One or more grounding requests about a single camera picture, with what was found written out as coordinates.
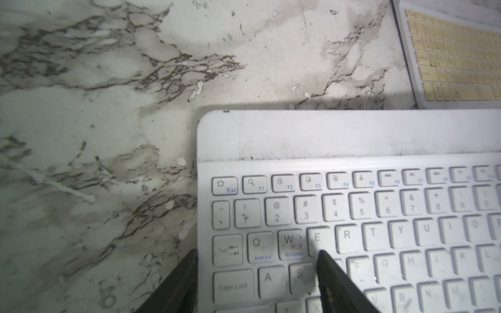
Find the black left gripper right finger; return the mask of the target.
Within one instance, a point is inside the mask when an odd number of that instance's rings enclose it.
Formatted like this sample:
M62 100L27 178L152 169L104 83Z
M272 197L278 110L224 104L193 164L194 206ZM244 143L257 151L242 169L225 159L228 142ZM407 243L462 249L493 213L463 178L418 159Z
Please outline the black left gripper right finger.
M317 277L323 312L378 313L377 308L325 250L318 253Z

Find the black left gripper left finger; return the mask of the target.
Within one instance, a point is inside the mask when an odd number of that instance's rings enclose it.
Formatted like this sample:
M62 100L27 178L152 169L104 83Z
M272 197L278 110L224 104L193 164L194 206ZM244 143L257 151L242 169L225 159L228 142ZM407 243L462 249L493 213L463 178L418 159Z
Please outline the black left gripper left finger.
M136 312L194 312L197 290L198 251L192 249Z

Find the white keyboard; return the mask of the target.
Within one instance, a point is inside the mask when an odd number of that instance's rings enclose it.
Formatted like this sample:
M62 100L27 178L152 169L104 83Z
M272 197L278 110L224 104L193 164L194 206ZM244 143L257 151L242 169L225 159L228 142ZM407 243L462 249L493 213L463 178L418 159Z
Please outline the white keyboard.
M381 312L500 311L500 111L207 113L198 311L322 312L326 251Z

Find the yellow keyboard mid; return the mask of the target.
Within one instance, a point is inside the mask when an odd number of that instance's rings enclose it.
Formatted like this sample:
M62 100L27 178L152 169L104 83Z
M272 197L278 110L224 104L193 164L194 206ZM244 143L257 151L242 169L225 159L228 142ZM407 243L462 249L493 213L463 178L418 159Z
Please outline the yellow keyboard mid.
M418 108L500 108L500 13L465 1L393 1Z

